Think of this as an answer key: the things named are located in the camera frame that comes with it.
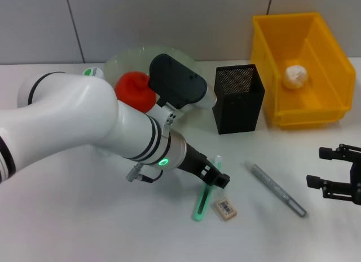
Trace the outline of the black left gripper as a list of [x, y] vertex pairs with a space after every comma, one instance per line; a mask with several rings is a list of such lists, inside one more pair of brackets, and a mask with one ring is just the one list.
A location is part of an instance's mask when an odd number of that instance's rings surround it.
[[217, 177], [217, 169], [214, 165], [209, 162], [205, 155], [190, 145], [186, 146], [185, 158], [178, 169], [199, 177], [210, 186], [214, 185], [224, 189], [230, 182], [230, 177], [226, 174], [219, 174]]

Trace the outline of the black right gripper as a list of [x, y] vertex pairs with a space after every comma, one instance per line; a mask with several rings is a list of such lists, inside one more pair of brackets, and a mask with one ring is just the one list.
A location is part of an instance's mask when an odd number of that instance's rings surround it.
[[307, 175], [307, 186], [320, 189], [325, 199], [352, 201], [356, 205], [361, 204], [360, 198], [360, 148], [356, 146], [339, 144], [338, 148], [319, 148], [319, 158], [326, 160], [341, 160], [354, 162], [350, 170], [350, 183], [339, 183], [321, 179], [317, 176]]

